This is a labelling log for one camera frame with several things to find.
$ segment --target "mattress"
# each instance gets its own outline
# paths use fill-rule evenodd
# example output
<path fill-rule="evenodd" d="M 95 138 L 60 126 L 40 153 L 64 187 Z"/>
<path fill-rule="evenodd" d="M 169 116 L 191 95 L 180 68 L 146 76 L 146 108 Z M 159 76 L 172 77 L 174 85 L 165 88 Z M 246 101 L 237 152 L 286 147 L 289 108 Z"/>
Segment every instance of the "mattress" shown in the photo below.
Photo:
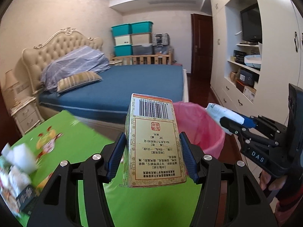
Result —
<path fill-rule="evenodd" d="M 113 66 L 99 73 L 101 82 L 59 95 L 44 91 L 40 105 L 75 116 L 111 123 L 125 123 L 132 93 L 159 96 L 173 102 L 183 98 L 182 66 Z"/>

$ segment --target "human hand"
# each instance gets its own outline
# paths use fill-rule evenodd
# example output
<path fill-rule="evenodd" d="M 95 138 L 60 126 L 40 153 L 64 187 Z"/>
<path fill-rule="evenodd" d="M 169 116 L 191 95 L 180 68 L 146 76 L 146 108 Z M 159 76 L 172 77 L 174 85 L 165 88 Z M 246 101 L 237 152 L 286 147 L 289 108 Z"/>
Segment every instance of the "human hand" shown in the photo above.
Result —
<path fill-rule="evenodd" d="M 266 171 L 263 170 L 261 172 L 260 187 L 263 191 L 266 189 L 271 178 L 272 178 L 272 176 L 269 175 Z M 276 179 L 269 185 L 268 190 L 272 191 L 272 190 L 282 189 L 286 180 L 287 180 L 287 175 L 284 175 L 284 176 Z"/>

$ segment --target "yellow striped pillow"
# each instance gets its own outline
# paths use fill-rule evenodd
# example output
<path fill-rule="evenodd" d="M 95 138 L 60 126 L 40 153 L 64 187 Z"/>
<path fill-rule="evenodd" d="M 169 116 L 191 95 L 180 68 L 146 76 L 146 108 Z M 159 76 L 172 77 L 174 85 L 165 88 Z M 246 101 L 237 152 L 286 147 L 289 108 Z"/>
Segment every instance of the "yellow striped pillow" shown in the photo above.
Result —
<path fill-rule="evenodd" d="M 61 94 L 70 91 L 72 89 L 76 89 L 81 86 L 101 80 L 102 78 L 94 72 L 91 71 L 80 72 L 58 81 L 57 93 Z"/>

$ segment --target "tufted headboard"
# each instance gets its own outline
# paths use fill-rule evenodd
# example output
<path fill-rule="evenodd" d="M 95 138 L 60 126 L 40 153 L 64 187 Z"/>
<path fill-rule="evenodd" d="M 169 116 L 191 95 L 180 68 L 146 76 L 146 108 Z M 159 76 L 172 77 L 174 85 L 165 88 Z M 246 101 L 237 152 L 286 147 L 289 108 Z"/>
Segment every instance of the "tufted headboard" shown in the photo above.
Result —
<path fill-rule="evenodd" d="M 76 29 L 68 27 L 55 33 L 46 43 L 24 49 L 22 62 L 28 72 L 33 95 L 42 89 L 40 77 L 49 63 L 84 45 L 101 50 L 102 44 L 101 38 L 86 38 Z"/>

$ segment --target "green mat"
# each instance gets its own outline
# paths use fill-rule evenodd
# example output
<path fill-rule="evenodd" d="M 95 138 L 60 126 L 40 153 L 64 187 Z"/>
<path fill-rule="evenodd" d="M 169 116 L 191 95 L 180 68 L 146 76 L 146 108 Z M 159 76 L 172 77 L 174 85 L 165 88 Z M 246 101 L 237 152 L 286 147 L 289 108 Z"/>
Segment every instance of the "green mat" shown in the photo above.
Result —
<path fill-rule="evenodd" d="M 36 149 L 39 134 L 47 134 L 48 127 L 63 135 L 55 141 L 54 150 L 41 157 L 39 168 L 30 175 L 32 184 L 37 186 L 45 177 L 52 173 L 62 160 L 70 163 L 85 161 L 98 153 L 109 143 L 108 138 L 96 133 L 88 126 L 79 122 L 67 111 L 62 111 L 40 126 L 26 134 L 15 145 L 26 143 L 38 155 Z M 201 185 L 196 185 L 188 177 L 187 182 L 173 186 L 157 188 L 131 189 L 120 187 L 123 166 L 120 164 L 116 177 L 109 184 L 104 184 L 107 203 L 116 227 L 154 227 L 154 226 L 189 226 Z M 83 182 L 79 181 L 79 208 L 81 224 L 88 227 Z M 27 225 L 28 216 L 19 219 L 23 226 Z"/>

